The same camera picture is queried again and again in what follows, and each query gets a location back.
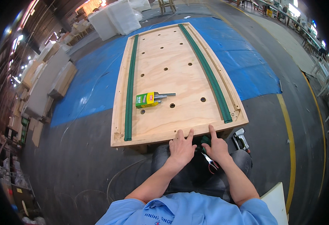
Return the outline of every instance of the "white board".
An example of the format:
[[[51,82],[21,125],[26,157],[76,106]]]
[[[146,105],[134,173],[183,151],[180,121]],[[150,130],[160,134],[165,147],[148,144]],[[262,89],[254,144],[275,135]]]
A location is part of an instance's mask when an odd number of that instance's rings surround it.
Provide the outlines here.
[[[288,225],[282,182],[279,182],[265,193],[261,197],[261,200],[267,204],[268,209],[277,220],[278,225]]]

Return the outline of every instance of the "wooden frame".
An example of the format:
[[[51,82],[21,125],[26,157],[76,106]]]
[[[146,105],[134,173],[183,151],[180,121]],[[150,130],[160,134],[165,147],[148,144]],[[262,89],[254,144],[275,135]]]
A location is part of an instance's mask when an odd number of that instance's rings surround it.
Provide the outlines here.
[[[183,23],[211,67],[227,102],[233,122],[224,123],[209,80],[178,24],[152,29],[139,34],[135,64],[132,105],[132,140],[124,141],[124,121],[128,74],[135,36],[128,38],[119,70],[114,97],[111,146],[138,146],[165,142],[182,129],[187,135],[230,131],[248,123],[247,115],[234,85],[212,49],[190,23]],[[136,109],[135,97],[147,92],[171,93],[162,103]]]

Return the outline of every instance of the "workbench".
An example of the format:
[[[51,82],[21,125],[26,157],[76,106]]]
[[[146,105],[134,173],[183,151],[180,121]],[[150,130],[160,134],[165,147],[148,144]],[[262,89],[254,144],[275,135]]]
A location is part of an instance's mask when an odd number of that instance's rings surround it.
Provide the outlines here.
[[[176,93],[154,107],[136,109],[136,95]],[[182,129],[228,136],[248,123],[241,100],[222,64],[190,23],[128,38],[114,98],[111,146],[166,142]]]

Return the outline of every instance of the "green elastic band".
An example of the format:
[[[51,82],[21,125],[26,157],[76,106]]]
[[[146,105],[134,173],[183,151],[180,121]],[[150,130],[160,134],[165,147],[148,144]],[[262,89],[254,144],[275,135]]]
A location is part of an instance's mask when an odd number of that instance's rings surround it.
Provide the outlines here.
[[[127,100],[126,100],[126,118],[124,121],[124,140],[132,140],[132,99],[133,99],[133,80],[135,77],[135,64],[137,53],[138,35],[135,36],[133,42],[130,71],[128,73],[128,85],[127,85]]]
[[[199,49],[198,45],[196,44],[196,42],[193,40],[192,36],[188,33],[188,31],[185,29],[185,27],[183,26],[183,24],[178,24],[178,26],[180,27],[180,29],[182,30],[183,34],[185,35],[185,37],[187,38],[188,42],[191,44],[195,54],[197,55],[199,61],[201,62],[203,69],[209,79],[210,85],[212,86],[212,89],[214,91],[214,94],[216,96],[218,105],[220,107],[221,110],[221,114],[223,117],[223,120],[225,123],[229,123],[232,122],[232,117],[230,114],[230,111],[228,109],[225,97],[223,96],[223,93],[221,91],[221,88],[217,82],[216,77],[213,74],[213,71],[211,69],[211,67],[209,66],[206,58],[204,57],[204,55],[202,54],[201,50]]]

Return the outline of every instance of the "concrete floor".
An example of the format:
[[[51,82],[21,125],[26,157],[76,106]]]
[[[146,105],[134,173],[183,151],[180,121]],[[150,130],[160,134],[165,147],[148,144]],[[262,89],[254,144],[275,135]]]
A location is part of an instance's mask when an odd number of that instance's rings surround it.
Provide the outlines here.
[[[287,202],[288,195],[293,195],[289,223],[305,224],[315,208],[323,182],[324,137],[311,89],[292,56],[296,52],[286,51],[287,48],[280,44],[275,35],[268,33],[269,29],[264,29],[257,20],[229,4],[207,0],[204,6],[246,38],[281,80],[285,106],[280,104],[280,97],[276,94],[243,101],[250,121],[245,126],[253,158],[250,180],[260,196],[278,182],[283,182]],[[168,16],[168,20],[183,17]],[[150,19],[142,26],[164,19]],[[106,42],[95,39],[73,52],[72,58],[79,59]],[[318,81],[310,79],[310,84],[316,93],[320,87]],[[317,101],[322,118],[325,119],[329,114],[328,108],[321,99]],[[288,111],[295,149],[290,149],[287,144],[288,124],[283,107]],[[31,133],[28,134],[21,166],[30,175],[34,193],[49,224],[94,224],[112,200],[124,198],[150,176],[150,152],[141,155],[130,149],[110,147],[111,119],[112,109],[109,109],[52,128],[46,124],[39,148],[31,142]],[[328,124],[324,126],[325,130],[329,129]],[[329,136],[326,135],[329,148]],[[232,142],[227,140],[227,143],[229,150],[234,151]],[[140,160],[140,163],[122,171]],[[291,172],[293,163],[296,169]],[[290,187],[293,175],[295,180]]]

